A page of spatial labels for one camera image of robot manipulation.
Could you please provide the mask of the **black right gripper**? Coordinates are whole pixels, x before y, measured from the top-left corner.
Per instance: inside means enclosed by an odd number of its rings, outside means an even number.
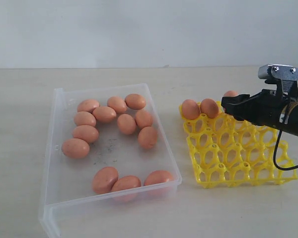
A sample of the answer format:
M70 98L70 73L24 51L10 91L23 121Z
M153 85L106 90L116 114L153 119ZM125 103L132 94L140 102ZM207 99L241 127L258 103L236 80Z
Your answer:
M247 121L257 126L275 129L291 129L292 124L286 108L289 96L279 95L276 90L263 89L256 95L240 94L235 97L222 97L224 112L237 121Z

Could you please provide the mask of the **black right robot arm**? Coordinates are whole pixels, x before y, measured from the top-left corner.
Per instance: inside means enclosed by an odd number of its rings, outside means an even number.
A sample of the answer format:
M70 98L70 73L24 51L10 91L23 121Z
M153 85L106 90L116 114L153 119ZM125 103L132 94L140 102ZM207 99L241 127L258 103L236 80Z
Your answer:
M254 96L222 97L221 101L224 112L238 121L245 120L256 126L268 126L298 136L298 102L292 102L283 122L287 104L285 96L280 98L275 90L269 89Z

